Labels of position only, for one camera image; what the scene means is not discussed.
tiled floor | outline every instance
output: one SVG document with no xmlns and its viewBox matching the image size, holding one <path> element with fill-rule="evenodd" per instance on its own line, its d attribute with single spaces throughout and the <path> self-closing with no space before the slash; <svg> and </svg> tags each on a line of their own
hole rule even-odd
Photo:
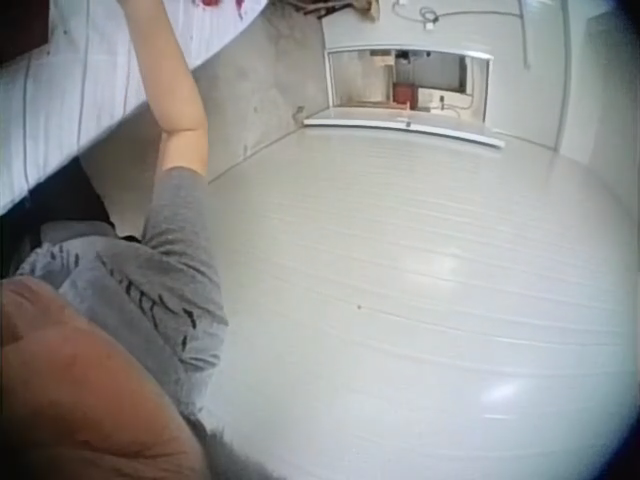
<svg viewBox="0 0 640 480">
<path fill-rule="evenodd" d="M 209 114 L 210 178 L 328 106 L 321 24 L 268 5 L 196 71 Z M 148 108 L 82 155 L 120 234 L 137 234 L 151 198 L 159 132 Z"/>
</svg>

wire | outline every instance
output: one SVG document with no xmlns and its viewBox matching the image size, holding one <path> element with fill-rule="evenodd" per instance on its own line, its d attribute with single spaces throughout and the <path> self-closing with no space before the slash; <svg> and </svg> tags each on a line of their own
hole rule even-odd
<svg viewBox="0 0 640 480">
<path fill-rule="evenodd" d="M 438 13 L 431 7 L 420 7 L 418 10 L 418 16 L 420 18 L 410 17 L 401 13 L 398 8 L 401 7 L 399 0 L 396 0 L 391 6 L 391 10 L 394 15 L 407 20 L 408 22 L 421 23 L 425 27 L 427 25 L 435 25 L 441 19 L 446 17 L 457 17 L 462 15 L 498 15 L 503 17 L 515 17 L 522 19 L 522 15 L 519 13 L 501 12 L 499 10 L 459 10 L 457 12 Z"/>
</svg>

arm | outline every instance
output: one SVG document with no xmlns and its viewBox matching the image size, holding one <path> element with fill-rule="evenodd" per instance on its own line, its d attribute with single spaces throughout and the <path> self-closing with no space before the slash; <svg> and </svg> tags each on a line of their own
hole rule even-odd
<svg viewBox="0 0 640 480">
<path fill-rule="evenodd" d="M 163 132 L 159 169 L 186 167 L 206 176 L 207 116 L 162 0 L 118 1 L 149 105 Z"/>
</svg>

red object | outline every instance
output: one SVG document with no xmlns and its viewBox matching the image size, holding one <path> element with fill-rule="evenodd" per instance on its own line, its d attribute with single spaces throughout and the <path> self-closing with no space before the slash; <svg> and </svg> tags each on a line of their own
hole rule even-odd
<svg viewBox="0 0 640 480">
<path fill-rule="evenodd" d="M 408 83 L 393 84 L 393 102 L 401 105 L 409 104 L 411 110 L 418 108 L 418 87 Z"/>
</svg>

white bedsheet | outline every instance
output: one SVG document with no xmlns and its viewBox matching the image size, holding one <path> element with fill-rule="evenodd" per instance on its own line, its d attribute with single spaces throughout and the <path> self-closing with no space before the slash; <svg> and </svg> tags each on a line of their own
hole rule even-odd
<svg viewBox="0 0 640 480">
<path fill-rule="evenodd" d="M 266 4 L 245 0 L 239 13 L 235 0 L 164 1 L 191 68 Z M 0 213 L 145 100 L 115 0 L 52 0 L 49 23 L 47 47 L 0 70 Z"/>
</svg>

